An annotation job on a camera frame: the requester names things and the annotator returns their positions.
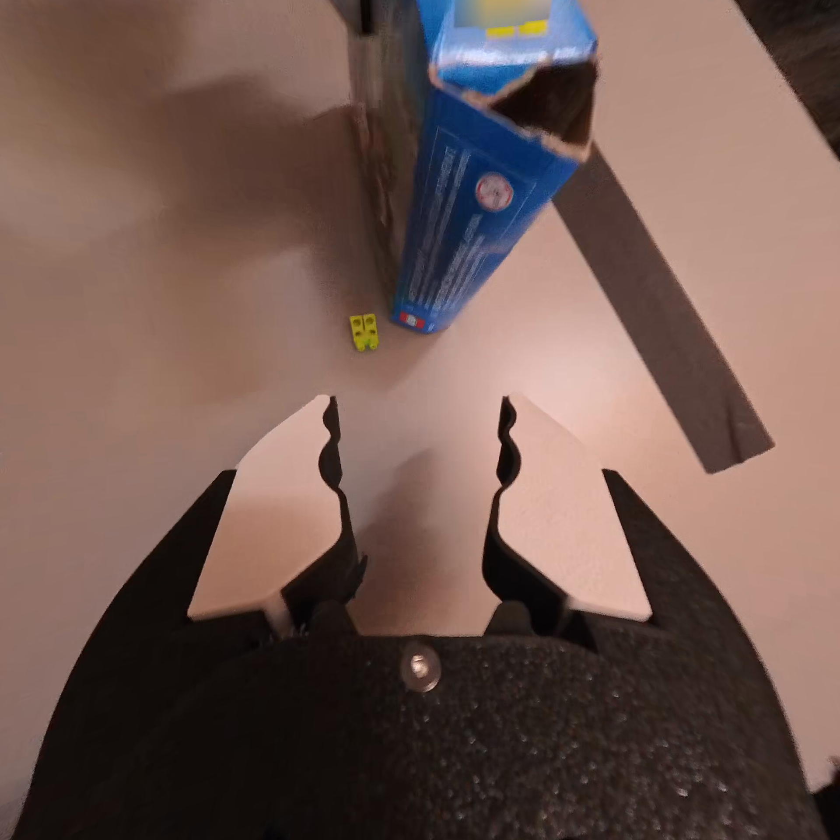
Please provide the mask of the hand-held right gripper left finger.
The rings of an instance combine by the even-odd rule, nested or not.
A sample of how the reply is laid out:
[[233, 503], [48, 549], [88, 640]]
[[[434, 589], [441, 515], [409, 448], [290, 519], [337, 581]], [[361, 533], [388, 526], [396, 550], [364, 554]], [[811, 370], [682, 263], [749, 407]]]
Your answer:
[[186, 614], [262, 613], [280, 637], [352, 601], [366, 569], [341, 487], [340, 414], [318, 395], [239, 461]]

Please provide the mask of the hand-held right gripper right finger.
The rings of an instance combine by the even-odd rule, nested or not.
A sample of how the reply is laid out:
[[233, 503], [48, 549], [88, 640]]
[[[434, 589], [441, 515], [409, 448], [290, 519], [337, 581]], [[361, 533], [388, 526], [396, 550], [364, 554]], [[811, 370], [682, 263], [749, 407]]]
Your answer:
[[522, 394], [502, 399], [482, 574], [533, 624], [567, 612], [645, 623], [653, 609], [602, 466], [568, 429]]

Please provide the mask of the blue lego set box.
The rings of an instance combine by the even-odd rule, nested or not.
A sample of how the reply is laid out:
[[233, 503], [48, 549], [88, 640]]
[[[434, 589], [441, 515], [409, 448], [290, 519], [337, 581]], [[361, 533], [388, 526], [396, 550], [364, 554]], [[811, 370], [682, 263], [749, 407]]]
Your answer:
[[592, 152], [580, 2], [350, 2], [358, 150], [390, 320], [446, 330]]

